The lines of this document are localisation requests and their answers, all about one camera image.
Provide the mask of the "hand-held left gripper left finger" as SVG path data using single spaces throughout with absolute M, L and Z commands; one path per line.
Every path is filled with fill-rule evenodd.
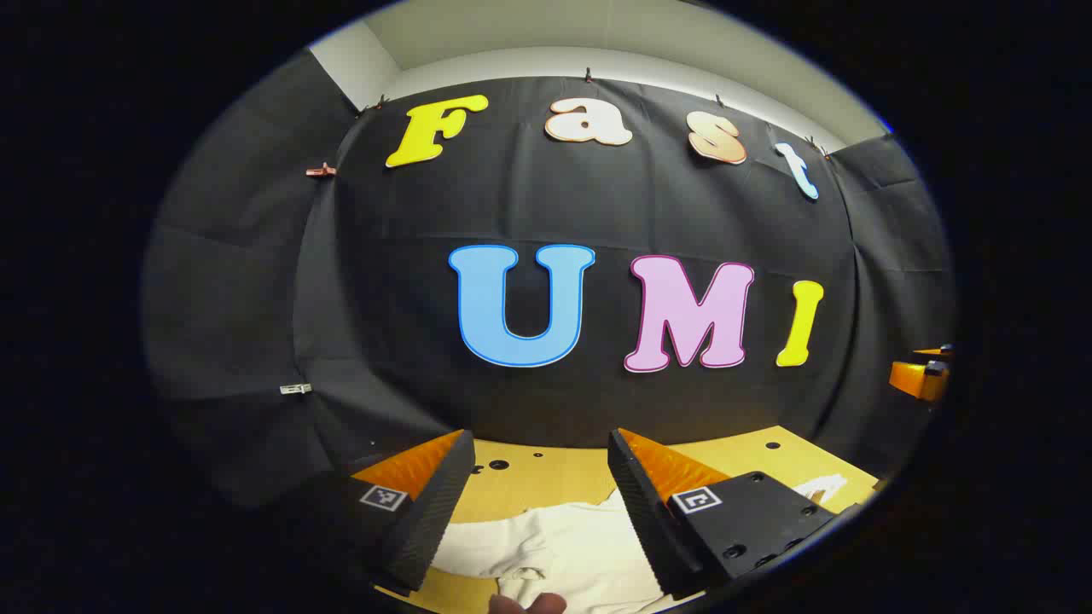
M 317 474 L 282 497 L 288 544 L 353 588 L 420 590 L 475 467 L 468 429 Z

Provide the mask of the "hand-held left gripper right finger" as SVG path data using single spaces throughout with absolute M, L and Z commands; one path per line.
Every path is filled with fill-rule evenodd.
M 660 590 L 676 600 L 759 575 L 835 518 L 764 472 L 729 477 L 628 429 L 609 434 L 607 463 Z

